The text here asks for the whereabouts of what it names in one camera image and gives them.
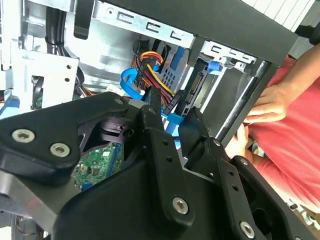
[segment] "red shirt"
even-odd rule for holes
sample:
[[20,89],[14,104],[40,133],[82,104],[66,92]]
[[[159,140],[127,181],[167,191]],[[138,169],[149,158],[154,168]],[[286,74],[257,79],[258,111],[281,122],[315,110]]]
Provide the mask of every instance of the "red shirt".
[[[268,87],[294,63],[287,57]],[[274,190],[320,213],[320,78],[292,102],[283,120],[251,124],[249,133],[269,157],[256,169]]]

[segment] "wire bundle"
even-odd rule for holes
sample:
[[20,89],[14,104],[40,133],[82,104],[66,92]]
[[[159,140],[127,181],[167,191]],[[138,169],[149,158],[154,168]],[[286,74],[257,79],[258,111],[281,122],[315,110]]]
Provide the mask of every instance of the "wire bundle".
[[[135,70],[138,72],[140,69],[140,66],[142,64],[142,61],[144,59],[152,59],[156,60],[157,65],[161,65],[163,63],[163,58],[160,54],[158,54],[155,51],[146,51],[139,56],[136,56],[134,61],[133,61],[133,67]],[[174,97],[175,93],[171,91],[166,85],[163,84],[163,82],[158,78],[156,73],[153,71],[152,67],[147,64],[147,68],[143,73],[142,80],[144,81],[144,85],[142,85],[143,89],[146,89],[147,87],[155,87],[158,89],[161,89],[161,100],[166,108],[167,105],[171,102],[172,98]]]
[[44,231],[38,225],[36,225],[35,227],[36,232],[25,232],[20,225],[22,218],[23,218],[22,216],[16,216],[16,219],[15,219],[15,226],[18,232],[21,233],[21,235],[24,237],[36,236],[33,239],[44,240]]
[[[47,52],[54,55],[70,57],[65,49],[65,25],[67,13],[56,8],[46,7],[45,16],[45,41]],[[81,68],[76,70],[76,89],[83,97],[93,96],[93,94],[83,87],[85,81],[84,73]]]

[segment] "green circuit board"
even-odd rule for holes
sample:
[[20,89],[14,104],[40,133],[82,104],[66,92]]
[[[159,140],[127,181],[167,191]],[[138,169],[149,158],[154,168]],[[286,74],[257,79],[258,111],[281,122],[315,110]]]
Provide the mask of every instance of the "green circuit board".
[[74,184],[80,189],[95,185],[121,169],[122,146],[111,143],[105,148],[93,150],[83,156],[73,171]]

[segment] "person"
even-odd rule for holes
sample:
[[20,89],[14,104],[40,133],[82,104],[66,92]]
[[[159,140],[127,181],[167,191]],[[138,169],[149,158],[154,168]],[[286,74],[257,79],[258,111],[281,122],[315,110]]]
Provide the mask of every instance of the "person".
[[[284,199],[320,213],[320,44],[286,57],[225,148],[247,158]],[[252,136],[268,157],[246,149]]]

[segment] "screw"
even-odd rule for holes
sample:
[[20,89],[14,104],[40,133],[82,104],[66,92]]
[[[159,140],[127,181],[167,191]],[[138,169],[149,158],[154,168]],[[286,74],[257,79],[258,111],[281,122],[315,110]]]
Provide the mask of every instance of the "screw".
[[120,105],[124,104],[124,102],[123,102],[121,99],[119,99],[119,98],[115,98],[114,101],[115,101],[117,104],[120,104]]
[[221,143],[217,139],[213,139],[213,142],[217,146],[221,146]]
[[240,161],[241,161],[244,165],[246,165],[246,166],[248,165],[248,162],[247,162],[244,158],[241,158]]
[[152,114],[157,114],[156,110],[154,110],[153,107],[149,107],[149,112]]
[[252,227],[247,223],[246,221],[241,221],[240,222],[240,228],[244,235],[247,236],[249,239],[254,239],[255,238],[255,231],[252,229]]
[[51,145],[50,152],[59,158],[64,158],[69,155],[70,148],[62,142],[56,142]]
[[178,213],[183,215],[186,215],[188,213],[188,210],[189,210],[188,204],[181,197],[176,196],[172,200],[172,205]]
[[130,128],[123,132],[123,136],[125,136],[126,138],[132,137],[133,134],[134,134],[134,131]]
[[30,143],[36,138],[33,131],[23,128],[15,130],[11,136],[16,142],[24,144]]

